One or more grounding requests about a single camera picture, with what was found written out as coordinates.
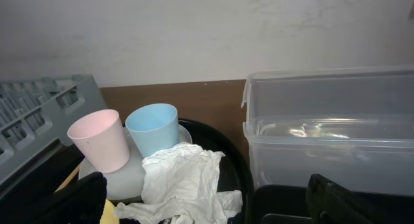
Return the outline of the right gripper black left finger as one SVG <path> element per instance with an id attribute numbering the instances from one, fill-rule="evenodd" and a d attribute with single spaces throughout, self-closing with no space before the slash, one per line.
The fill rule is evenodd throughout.
<path id="1" fill-rule="evenodd" d="M 36 203 L 33 223 L 99 224 L 107 195 L 107 179 L 94 172 Z"/>

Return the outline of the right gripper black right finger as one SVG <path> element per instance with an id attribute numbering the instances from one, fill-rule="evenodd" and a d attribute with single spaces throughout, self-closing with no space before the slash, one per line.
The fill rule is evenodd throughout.
<path id="1" fill-rule="evenodd" d="M 313 224 L 382 222 L 379 209 L 320 174 L 309 179 L 306 204 Z"/>

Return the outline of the wooden chopstick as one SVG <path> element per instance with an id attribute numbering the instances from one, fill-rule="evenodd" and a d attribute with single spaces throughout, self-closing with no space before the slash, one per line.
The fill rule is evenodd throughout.
<path id="1" fill-rule="evenodd" d="M 80 171 L 80 167 L 81 167 L 81 163 L 79 165 L 77 165 L 77 167 L 75 167 L 75 169 L 68 175 L 68 177 L 62 182 L 62 184 L 59 185 L 59 187 L 57 187 L 57 189 L 55 190 L 55 192 L 58 192 L 60 190 L 62 190 L 63 188 L 65 188 L 74 178 L 76 178 L 76 176 L 78 175 L 79 171 Z"/>

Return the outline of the yellow bowl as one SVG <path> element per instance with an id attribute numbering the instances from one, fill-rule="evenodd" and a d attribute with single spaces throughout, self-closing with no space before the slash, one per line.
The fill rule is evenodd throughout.
<path id="1" fill-rule="evenodd" d="M 114 215 L 115 206 L 109 201 L 105 200 L 104 210 L 100 218 L 100 224 L 119 224 L 119 219 Z"/>

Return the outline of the pink plastic cup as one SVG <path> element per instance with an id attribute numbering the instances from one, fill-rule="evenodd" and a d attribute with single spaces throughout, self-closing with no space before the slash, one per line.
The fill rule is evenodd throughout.
<path id="1" fill-rule="evenodd" d="M 80 118 L 70 126 L 67 135 L 99 172 L 115 172 L 130 159 L 120 115 L 114 109 Z"/>

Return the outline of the white paper napkin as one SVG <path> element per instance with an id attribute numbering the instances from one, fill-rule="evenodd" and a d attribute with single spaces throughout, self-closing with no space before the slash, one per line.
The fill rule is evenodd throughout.
<path id="1" fill-rule="evenodd" d="M 114 214 L 139 223 L 226 223 L 242 211 L 239 190 L 220 192 L 225 154 L 181 142 L 142 161 L 142 203 L 117 204 Z"/>

